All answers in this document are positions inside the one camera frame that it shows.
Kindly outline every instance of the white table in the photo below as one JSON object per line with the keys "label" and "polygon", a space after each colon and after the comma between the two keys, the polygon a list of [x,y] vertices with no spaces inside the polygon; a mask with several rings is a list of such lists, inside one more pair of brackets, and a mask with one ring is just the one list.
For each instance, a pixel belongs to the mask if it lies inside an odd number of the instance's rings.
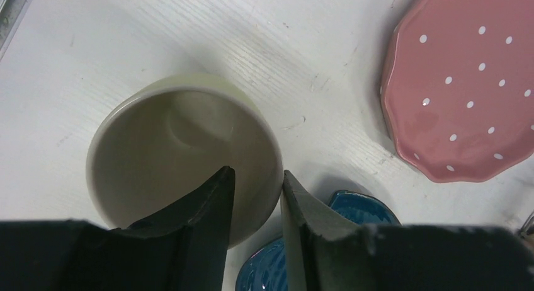
{"label": "white table", "polygon": [[[392,154],[378,102],[390,34],[412,0],[33,0],[0,62],[0,218],[89,219],[95,130],[179,72],[225,76],[257,103],[285,167],[326,200],[356,183],[403,223],[519,227],[534,158],[480,184],[434,184]],[[228,252],[224,290],[281,232],[280,208]]]}

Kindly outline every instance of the polka dot plate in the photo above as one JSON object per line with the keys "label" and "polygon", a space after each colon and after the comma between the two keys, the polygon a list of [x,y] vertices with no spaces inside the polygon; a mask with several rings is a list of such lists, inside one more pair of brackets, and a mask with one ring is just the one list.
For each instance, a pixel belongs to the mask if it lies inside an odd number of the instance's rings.
{"label": "polka dot plate", "polygon": [[395,29],[382,109],[430,180],[481,182],[534,153],[534,0],[417,0]]}

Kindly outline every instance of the blue dish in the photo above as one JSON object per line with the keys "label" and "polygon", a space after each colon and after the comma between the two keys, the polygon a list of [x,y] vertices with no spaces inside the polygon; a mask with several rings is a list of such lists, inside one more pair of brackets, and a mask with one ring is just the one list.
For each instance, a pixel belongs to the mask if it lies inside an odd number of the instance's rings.
{"label": "blue dish", "polygon": [[[337,191],[332,195],[328,206],[356,224],[400,224],[393,212],[381,201],[352,191]],[[288,290],[281,237],[254,253],[237,276],[236,291],[265,290]]]}

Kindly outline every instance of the beige bowl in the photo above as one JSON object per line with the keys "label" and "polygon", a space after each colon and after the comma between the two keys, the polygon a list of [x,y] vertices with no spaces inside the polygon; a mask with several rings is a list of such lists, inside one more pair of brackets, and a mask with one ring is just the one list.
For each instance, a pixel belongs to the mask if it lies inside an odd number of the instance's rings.
{"label": "beige bowl", "polygon": [[91,198],[110,227],[128,227],[199,187],[222,166],[236,171],[230,247],[257,231],[281,192],[275,136],[254,103],[217,76],[173,76],[116,107],[87,158]]}

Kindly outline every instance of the scalloped plate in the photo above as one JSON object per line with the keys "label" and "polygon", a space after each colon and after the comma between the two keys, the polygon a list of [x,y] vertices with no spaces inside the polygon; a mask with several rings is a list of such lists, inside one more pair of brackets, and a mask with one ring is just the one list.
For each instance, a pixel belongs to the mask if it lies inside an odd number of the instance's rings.
{"label": "scalloped plate", "polygon": [[534,153],[534,0],[417,0],[395,29],[382,109],[398,155],[438,183]]}

